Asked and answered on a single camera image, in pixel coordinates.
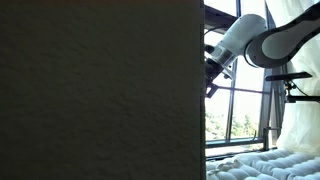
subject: white curtain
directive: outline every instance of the white curtain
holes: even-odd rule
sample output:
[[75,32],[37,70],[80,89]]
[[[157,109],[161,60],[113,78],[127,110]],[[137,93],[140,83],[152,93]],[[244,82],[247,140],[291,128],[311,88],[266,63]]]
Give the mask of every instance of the white curtain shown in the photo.
[[[266,0],[276,26],[282,26],[303,13],[319,0]],[[306,71],[313,77],[294,80],[308,95],[320,96],[320,35],[309,40],[291,60],[293,71]],[[302,95],[291,91],[293,95]],[[320,103],[287,103],[282,132],[277,141],[279,149],[320,155]]]

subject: white bedding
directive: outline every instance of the white bedding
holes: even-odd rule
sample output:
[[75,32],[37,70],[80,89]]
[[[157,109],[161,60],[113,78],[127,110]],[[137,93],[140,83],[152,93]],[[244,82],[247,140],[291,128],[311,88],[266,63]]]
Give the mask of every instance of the white bedding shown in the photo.
[[207,180],[320,180],[320,157],[286,150],[207,162]]

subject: white robotic arm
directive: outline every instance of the white robotic arm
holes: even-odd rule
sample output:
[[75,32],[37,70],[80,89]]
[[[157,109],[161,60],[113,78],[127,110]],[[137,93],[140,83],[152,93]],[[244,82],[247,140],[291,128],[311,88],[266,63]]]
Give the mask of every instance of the white robotic arm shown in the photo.
[[320,3],[307,9],[290,23],[267,30],[265,20],[258,15],[244,15],[228,29],[215,46],[205,48],[207,87],[220,74],[231,79],[235,74],[228,66],[243,55],[251,66],[279,67],[289,62],[298,50],[320,32]]

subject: cable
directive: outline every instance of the cable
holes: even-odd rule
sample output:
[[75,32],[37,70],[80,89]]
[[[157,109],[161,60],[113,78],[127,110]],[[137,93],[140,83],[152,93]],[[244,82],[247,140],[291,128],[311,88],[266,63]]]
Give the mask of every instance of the cable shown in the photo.
[[309,96],[308,94],[304,93],[304,92],[297,86],[297,84],[294,83],[292,80],[290,80],[290,82],[291,82],[293,85],[295,85],[296,88],[297,88],[302,94],[304,94],[305,96]]
[[208,34],[208,32],[211,32],[211,31],[214,31],[214,30],[217,30],[217,29],[222,29],[222,28],[226,28],[226,26],[223,25],[223,26],[218,26],[218,27],[210,28],[210,29],[208,29],[207,32],[204,33],[204,35]]

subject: window frame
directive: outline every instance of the window frame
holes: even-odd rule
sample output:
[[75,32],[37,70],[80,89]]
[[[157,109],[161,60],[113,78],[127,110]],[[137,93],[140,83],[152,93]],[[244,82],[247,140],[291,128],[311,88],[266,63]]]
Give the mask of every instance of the window frame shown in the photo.
[[[227,29],[237,20],[238,17],[241,16],[241,0],[235,0],[236,2],[236,14],[237,17],[234,17],[232,15],[226,14],[222,11],[219,11],[217,9],[214,9],[212,7],[209,7],[205,5],[205,29],[210,29],[214,27],[224,26],[225,29],[217,29],[215,32],[224,34]],[[268,10],[268,7],[265,4],[266,8],[266,22],[267,22],[267,28],[274,28],[275,24],[272,19],[272,16]],[[237,61],[234,62],[233,71],[236,73],[237,70]],[[281,74],[286,73],[286,65],[279,67],[279,68],[273,68],[273,69],[265,69],[264,70],[264,76],[268,75],[274,75],[274,74]],[[263,82],[262,91],[252,91],[249,89],[239,89],[235,88],[235,81],[232,81],[230,88],[225,88],[230,90],[230,100],[229,100],[229,110],[228,110],[228,122],[227,122],[227,131],[226,131],[226,138],[221,140],[210,140],[206,141],[205,148],[211,149],[211,148],[217,148],[217,147],[229,147],[229,146],[238,146],[238,145],[250,145],[250,144],[258,144],[258,143],[264,143],[263,151],[269,150],[268,145],[265,143],[267,142],[266,138],[268,136],[266,135],[266,129],[270,128],[270,114],[271,114],[271,104],[272,100],[274,101],[273,104],[275,105],[275,114],[276,114],[276,122],[277,125],[282,124],[282,115],[284,111],[284,104],[281,103],[281,101],[284,100],[285,94],[281,92],[281,89],[283,88],[283,85],[279,82]],[[258,132],[255,137],[251,138],[231,138],[231,130],[232,130],[232,114],[233,114],[233,103],[234,103],[234,93],[236,91],[245,91],[245,92],[251,92],[251,93],[261,93],[262,99],[261,99],[261,108],[260,108],[260,121],[258,126]],[[219,156],[206,156],[207,160],[212,158],[218,158]]]

